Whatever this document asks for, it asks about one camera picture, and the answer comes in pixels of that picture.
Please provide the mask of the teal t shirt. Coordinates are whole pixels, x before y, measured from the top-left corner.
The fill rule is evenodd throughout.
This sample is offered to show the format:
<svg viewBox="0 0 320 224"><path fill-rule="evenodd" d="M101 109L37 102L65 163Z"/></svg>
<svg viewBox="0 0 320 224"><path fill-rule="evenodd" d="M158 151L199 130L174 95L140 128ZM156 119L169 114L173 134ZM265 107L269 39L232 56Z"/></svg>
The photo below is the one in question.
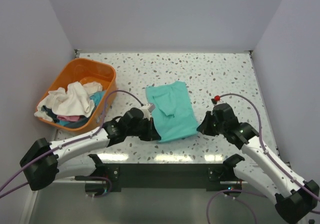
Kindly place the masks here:
<svg viewBox="0 0 320 224"><path fill-rule="evenodd" d="M185 82L148 86L146 98L155 106L152 117L160 143L168 143L197 134L198 122Z"/></svg>

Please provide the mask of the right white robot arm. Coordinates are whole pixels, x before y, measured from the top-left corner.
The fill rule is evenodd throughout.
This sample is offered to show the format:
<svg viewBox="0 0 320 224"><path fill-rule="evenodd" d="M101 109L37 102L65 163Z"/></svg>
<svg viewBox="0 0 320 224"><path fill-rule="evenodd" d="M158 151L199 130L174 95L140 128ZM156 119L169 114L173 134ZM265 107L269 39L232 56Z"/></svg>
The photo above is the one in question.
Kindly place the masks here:
<svg viewBox="0 0 320 224"><path fill-rule="evenodd" d="M222 135L241 151L223 162L227 180L238 178L259 190L288 224L306 223L305 216L318 204L319 185L289 168L254 127L238 120L229 104L217 104L207 111L197 131L212 137Z"/></svg>

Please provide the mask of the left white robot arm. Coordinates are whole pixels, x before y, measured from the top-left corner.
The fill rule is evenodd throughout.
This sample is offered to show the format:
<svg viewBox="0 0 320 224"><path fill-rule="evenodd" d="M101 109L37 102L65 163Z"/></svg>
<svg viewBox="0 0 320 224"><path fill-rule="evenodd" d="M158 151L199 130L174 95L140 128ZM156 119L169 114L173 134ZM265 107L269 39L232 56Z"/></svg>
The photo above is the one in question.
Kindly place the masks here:
<svg viewBox="0 0 320 224"><path fill-rule="evenodd" d="M108 148L124 142L127 137L142 141L159 141L152 112L153 103L133 107L123 116L106 121L89 132L58 141L36 140L20 161L20 166L32 191L49 186L56 179L70 176L88 176L99 180L104 174L102 162L92 158L92 163L83 162L71 167L66 162L91 151Z"/></svg>

